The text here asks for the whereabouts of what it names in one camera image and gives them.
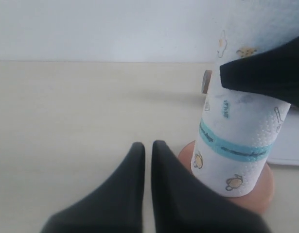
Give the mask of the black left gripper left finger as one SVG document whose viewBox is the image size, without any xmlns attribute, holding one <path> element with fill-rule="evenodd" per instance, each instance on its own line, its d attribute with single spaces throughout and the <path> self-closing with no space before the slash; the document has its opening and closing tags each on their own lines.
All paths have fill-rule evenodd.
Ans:
<svg viewBox="0 0 299 233">
<path fill-rule="evenodd" d="M 145 147 L 132 144 L 112 175 L 92 193 L 52 215 L 43 233 L 141 233 Z"/>
</svg>

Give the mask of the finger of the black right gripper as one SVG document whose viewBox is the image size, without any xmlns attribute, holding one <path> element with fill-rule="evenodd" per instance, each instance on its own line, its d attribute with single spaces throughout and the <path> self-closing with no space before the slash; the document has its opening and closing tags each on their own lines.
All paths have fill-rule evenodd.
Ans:
<svg viewBox="0 0 299 233">
<path fill-rule="evenodd" d="M 270 51 L 220 66 L 223 88 L 273 97 L 299 108 L 299 36 Z"/>
</svg>

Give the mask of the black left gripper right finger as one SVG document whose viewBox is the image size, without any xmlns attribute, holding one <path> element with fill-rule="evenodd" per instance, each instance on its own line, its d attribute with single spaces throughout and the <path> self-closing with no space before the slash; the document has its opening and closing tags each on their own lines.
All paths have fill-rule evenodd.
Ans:
<svg viewBox="0 0 299 233">
<path fill-rule="evenodd" d="M 152 147 L 151 193 L 158 233 L 269 233 L 256 213 L 195 178 L 165 143 Z"/>
</svg>

